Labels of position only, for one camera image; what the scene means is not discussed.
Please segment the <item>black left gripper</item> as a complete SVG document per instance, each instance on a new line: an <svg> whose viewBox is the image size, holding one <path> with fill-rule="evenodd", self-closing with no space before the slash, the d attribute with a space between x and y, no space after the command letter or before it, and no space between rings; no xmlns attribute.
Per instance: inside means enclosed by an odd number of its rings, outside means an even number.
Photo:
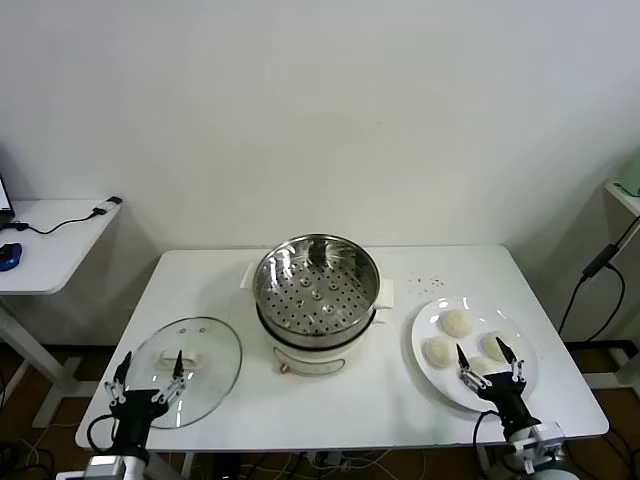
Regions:
<svg viewBox="0 0 640 480"><path fill-rule="evenodd" d="M110 412L118 423L112 444L114 451L144 448L152 423L168 412L167 403L173 403L186 388L182 351L179 351L171 381L164 389L125 391L131 359L132 352L129 351L117 366L112 380L104 383Z"/></svg>

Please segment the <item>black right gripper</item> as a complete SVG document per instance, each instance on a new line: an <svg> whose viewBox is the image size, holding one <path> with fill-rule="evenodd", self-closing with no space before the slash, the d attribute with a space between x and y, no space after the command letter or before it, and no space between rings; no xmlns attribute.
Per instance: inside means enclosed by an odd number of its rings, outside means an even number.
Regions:
<svg viewBox="0 0 640 480"><path fill-rule="evenodd" d="M529 412L522 393L526 386L523 374L524 361L519 360L514 351L500 337L496 343L511 367L511 373L494 373L485 377L473 370L461 346L456 345L458 358L458 377L471 391L478 391L480 399L495 405L505 435L538 424L538 419Z"/></svg>

